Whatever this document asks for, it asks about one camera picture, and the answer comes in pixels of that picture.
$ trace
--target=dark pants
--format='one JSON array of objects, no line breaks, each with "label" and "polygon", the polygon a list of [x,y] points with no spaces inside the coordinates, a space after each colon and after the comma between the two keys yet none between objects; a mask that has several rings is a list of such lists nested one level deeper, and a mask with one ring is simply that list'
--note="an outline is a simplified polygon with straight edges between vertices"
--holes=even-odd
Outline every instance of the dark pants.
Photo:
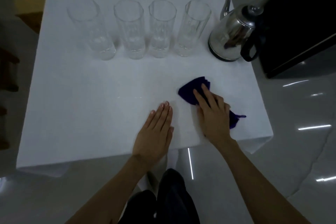
[{"label": "dark pants", "polygon": [[119,224],[199,224],[199,222],[194,202],[186,190],[183,177],[174,169],[168,169],[160,181],[157,200],[150,190],[135,194],[129,199]]}]

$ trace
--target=kettle handle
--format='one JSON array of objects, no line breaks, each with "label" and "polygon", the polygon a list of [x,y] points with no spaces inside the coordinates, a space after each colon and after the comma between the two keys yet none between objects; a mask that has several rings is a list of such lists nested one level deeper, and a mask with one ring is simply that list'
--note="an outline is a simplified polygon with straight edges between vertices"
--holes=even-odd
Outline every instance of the kettle handle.
[{"label": "kettle handle", "polygon": [[[259,30],[254,30],[249,38],[246,40],[246,42],[243,44],[240,50],[240,55],[243,57],[244,60],[247,62],[251,62],[252,60],[255,60],[259,54],[261,53],[264,45],[266,38],[264,35],[261,34]],[[251,48],[255,46],[256,48],[256,53],[254,54],[253,57],[250,56],[250,50]]]}]

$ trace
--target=person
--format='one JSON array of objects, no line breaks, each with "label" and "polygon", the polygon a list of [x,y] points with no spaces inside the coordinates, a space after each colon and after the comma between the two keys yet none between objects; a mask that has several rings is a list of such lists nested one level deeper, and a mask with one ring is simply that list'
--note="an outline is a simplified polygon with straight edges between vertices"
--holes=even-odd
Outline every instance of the person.
[{"label": "person", "polygon": [[[258,171],[230,137],[230,106],[205,85],[202,85],[202,89],[209,105],[194,90],[199,102],[199,125],[205,137],[227,162],[254,223],[309,223]],[[156,111],[150,112],[124,167],[67,224],[200,222],[182,176],[173,169],[164,173],[157,200],[149,190],[129,199],[138,181],[168,152],[174,131],[171,127],[172,117],[173,109],[168,102],[161,103]],[[127,201],[124,215],[119,220]]]}]

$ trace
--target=person's left hand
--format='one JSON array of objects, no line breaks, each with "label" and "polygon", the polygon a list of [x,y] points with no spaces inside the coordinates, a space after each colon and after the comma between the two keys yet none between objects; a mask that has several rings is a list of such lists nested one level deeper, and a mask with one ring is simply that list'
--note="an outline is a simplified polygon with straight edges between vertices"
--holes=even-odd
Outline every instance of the person's left hand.
[{"label": "person's left hand", "polygon": [[141,128],[133,146],[132,155],[146,165],[148,171],[168,152],[173,137],[171,127],[173,109],[169,102],[152,110]]}]

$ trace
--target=clear glass cup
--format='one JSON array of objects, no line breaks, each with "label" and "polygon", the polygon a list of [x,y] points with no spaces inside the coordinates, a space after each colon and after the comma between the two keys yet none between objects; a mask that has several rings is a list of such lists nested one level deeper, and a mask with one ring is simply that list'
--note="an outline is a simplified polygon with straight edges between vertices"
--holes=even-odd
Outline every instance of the clear glass cup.
[{"label": "clear glass cup", "polygon": [[141,59],[145,55],[144,9],[134,0],[120,0],[114,5],[121,41],[131,59]]},{"label": "clear glass cup", "polygon": [[191,0],[185,5],[182,23],[174,48],[175,52],[183,57],[187,57],[192,53],[210,15],[210,7],[200,0]]},{"label": "clear glass cup", "polygon": [[149,52],[156,58],[167,56],[177,9],[166,0],[155,0],[149,8]]},{"label": "clear glass cup", "polygon": [[116,54],[114,44],[107,34],[104,18],[94,0],[74,0],[67,8],[73,21],[91,50],[102,60],[109,60]]}]

